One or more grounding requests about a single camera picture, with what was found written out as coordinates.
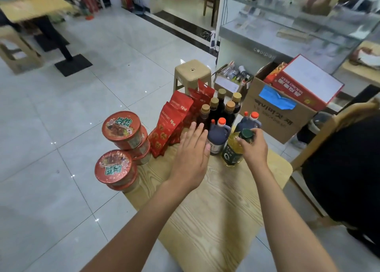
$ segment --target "plastic stool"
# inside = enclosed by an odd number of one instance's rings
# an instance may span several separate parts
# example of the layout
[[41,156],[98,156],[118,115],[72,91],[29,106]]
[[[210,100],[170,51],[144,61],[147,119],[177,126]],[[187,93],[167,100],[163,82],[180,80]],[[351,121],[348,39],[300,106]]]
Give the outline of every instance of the plastic stool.
[[[1,40],[7,40],[16,44],[19,48],[10,50]],[[26,57],[17,59],[14,54],[23,52]],[[36,52],[11,26],[0,27],[0,57],[13,70],[14,73],[21,73],[22,66],[36,64],[38,67],[43,65],[41,55]]]
[[207,83],[211,87],[211,70],[198,60],[190,60],[186,63],[178,65],[174,70],[174,91],[185,87],[186,95],[189,95],[188,88],[197,89],[198,79],[203,83]]

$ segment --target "green bottle cap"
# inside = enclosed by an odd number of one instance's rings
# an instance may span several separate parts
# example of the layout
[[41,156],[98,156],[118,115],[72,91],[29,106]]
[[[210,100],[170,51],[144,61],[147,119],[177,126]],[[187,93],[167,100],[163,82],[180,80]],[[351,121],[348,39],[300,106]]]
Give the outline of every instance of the green bottle cap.
[[248,143],[252,143],[254,141],[254,132],[252,130],[249,130],[249,129],[243,129],[240,133],[239,133],[239,137],[245,141],[247,141]]

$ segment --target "cooking oil bottle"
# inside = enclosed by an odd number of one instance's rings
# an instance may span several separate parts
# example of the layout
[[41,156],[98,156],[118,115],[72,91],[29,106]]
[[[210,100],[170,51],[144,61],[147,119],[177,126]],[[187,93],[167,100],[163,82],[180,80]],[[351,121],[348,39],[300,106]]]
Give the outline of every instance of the cooking oil bottle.
[[223,158],[227,166],[235,166],[243,157],[243,147],[237,141],[237,138],[241,138],[248,143],[252,143],[254,140],[254,132],[249,129],[243,129],[240,132],[230,134],[227,140],[227,145],[223,149],[221,157]]

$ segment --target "red box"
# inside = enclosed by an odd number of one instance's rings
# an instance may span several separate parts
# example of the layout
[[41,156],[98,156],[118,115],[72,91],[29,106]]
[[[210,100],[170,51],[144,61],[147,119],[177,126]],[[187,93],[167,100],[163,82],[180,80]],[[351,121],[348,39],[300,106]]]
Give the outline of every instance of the red box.
[[298,55],[278,73],[272,86],[307,107],[321,111],[344,84]]

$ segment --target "hand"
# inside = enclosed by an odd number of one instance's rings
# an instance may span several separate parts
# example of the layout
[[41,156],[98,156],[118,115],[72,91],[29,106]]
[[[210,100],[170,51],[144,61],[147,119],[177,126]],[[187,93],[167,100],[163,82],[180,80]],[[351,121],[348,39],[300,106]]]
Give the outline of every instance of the hand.
[[201,184],[210,157],[211,146],[206,144],[208,131],[202,132],[203,123],[197,129],[196,125],[191,123],[189,131],[183,134],[168,179],[186,195]]
[[244,149],[243,157],[248,164],[249,169],[268,167],[267,157],[268,157],[268,145],[264,139],[263,131],[259,128],[251,129],[256,134],[252,144],[247,141],[237,138],[240,145]]

